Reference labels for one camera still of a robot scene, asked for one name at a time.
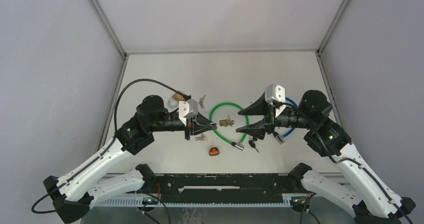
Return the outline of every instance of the orange padlock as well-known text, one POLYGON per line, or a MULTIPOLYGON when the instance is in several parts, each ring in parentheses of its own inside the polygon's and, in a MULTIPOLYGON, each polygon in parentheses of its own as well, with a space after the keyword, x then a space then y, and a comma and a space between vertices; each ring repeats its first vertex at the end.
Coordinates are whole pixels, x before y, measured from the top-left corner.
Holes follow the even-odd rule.
POLYGON ((209 149, 209 156, 216 156, 220 153, 220 150, 217 147, 209 149))

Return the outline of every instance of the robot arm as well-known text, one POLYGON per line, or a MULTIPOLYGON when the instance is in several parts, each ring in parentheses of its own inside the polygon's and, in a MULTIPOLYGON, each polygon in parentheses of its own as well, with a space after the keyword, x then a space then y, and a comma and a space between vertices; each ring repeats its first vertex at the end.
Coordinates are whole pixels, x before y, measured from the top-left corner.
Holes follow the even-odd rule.
POLYGON ((129 173, 102 182, 99 179, 111 167, 151 144, 154 141, 153 132, 184 131, 185 138, 189 140, 191 135, 215 130, 216 123, 202 116, 197 108, 197 102, 189 99, 180 101, 179 109, 169 113, 161 97, 146 97, 137 107, 135 115, 115 132, 104 147, 69 173, 44 180, 46 196, 53 200, 60 218, 65 223, 72 223, 106 199, 140 189, 148 192, 155 178, 148 165, 138 165, 129 173))
MULTIPOLYGON (((388 188, 361 157, 344 129, 328 118, 332 106, 322 92, 307 91, 299 107, 296 108, 284 103, 285 97, 282 90, 284 88, 279 85, 271 85, 259 100, 240 111, 240 115, 263 115, 264 118, 257 123, 238 128, 236 131, 264 139, 265 134, 272 133, 275 127, 311 129, 304 137, 308 146, 338 168, 357 191, 356 196, 363 201, 356 209, 355 220, 369 219, 371 215, 375 218, 373 221, 376 219, 393 221, 404 214, 411 213, 415 203, 410 198, 401 198, 388 188)), ((317 186, 316 183, 307 181, 301 184, 307 190, 316 190, 316 193, 352 214, 352 207, 347 208, 352 202, 347 200, 349 202, 346 203, 346 200, 344 202, 339 200, 339 193, 346 191, 333 184, 330 185, 329 182, 325 183, 328 185, 317 186)))

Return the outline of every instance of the gray floor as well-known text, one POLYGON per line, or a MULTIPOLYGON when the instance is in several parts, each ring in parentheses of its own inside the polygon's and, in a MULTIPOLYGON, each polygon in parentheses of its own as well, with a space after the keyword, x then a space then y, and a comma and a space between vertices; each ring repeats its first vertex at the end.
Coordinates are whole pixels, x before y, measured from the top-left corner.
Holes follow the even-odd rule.
MULTIPOLYGON (((324 198, 313 198, 312 212, 322 224, 354 224, 353 218, 344 210, 324 198)), ((170 208, 174 224, 298 224, 300 214, 290 208, 170 208)), ((168 223, 164 208, 156 208, 149 213, 161 224, 168 223)), ((153 224, 154 222, 134 208, 94 208, 81 224, 153 224)), ((317 224, 308 214, 303 216, 303 224, 317 224)))

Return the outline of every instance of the white tabletop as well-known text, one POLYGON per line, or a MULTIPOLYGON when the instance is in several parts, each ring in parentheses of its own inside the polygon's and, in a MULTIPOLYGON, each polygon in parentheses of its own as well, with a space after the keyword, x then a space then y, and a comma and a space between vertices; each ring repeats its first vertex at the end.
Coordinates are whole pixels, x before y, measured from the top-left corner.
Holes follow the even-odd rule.
MULTIPOLYGON (((222 102, 233 102, 247 107, 255 102, 270 84, 285 88, 286 96, 298 103, 310 89, 327 94, 314 52, 239 52, 190 54, 130 55, 122 86, 139 78, 161 81, 199 101, 204 99, 209 117, 212 108, 222 102)), ((154 83, 141 82, 129 88, 122 97, 117 113, 120 127, 136 112, 136 107, 151 94, 163 98, 165 106, 173 92, 154 83)), ((234 107, 222 107, 213 115, 213 121, 225 119, 228 114, 235 120, 233 127, 218 127, 230 140, 242 136, 236 128, 245 125, 245 118, 237 115, 234 107)), ((262 117, 250 117, 250 123, 262 117)), ((288 129, 277 129, 284 133, 288 129)), ((206 141, 184 139, 183 132, 156 132, 155 142, 127 162, 116 165, 110 173, 124 173, 138 164, 148 164, 155 173, 288 173, 298 163, 306 163, 318 172, 338 172, 324 158, 314 152, 303 137, 307 131, 296 129, 280 145, 272 135, 256 142, 257 153, 247 143, 240 151, 219 139, 212 131, 204 133, 206 141), (208 150, 218 147, 220 154, 210 157, 208 150)), ((113 122, 108 138, 113 135, 113 122)))

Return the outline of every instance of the green cable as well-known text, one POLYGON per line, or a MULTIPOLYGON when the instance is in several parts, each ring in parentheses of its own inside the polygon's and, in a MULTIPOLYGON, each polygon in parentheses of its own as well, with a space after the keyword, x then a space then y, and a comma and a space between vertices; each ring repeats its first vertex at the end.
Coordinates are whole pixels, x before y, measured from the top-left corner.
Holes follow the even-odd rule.
MULTIPOLYGON (((240 105, 237 105, 237 104, 235 104, 235 103, 220 103, 220 104, 218 104, 217 106, 215 106, 215 107, 213 107, 213 109, 212 109, 212 111, 210 112, 210 114, 209 114, 209 120, 212 120, 212 115, 214 114, 214 112, 219 108, 219 107, 222 107, 222 106, 226 106, 226 105, 228 105, 228 106, 234 106, 234 107, 236 107, 236 108, 238 108, 238 109, 240 109, 240 110, 243 110, 243 108, 242 107, 240 107, 240 105)), ((249 117, 248 116, 245 116, 245 118, 246 118, 246 125, 249 125, 249 117)), ((224 140, 225 142, 227 142, 227 143, 229 143, 229 144, 231 144, 232 143, 232 141, 230 141, 230 140, 228 140, 227 138, 225 138, 223 135, 221 135, 221 133, 219 133, 217 130, 214 130, 213 131, 219 138, 221 138, 222 140, 224 140)), ((240 139, 240 143, 241 142, 243 142, 244 141, 244 139, 246 138, 246 133, 244 133, 243 134, 243 136, 241 137, 241 139, 240 139)))

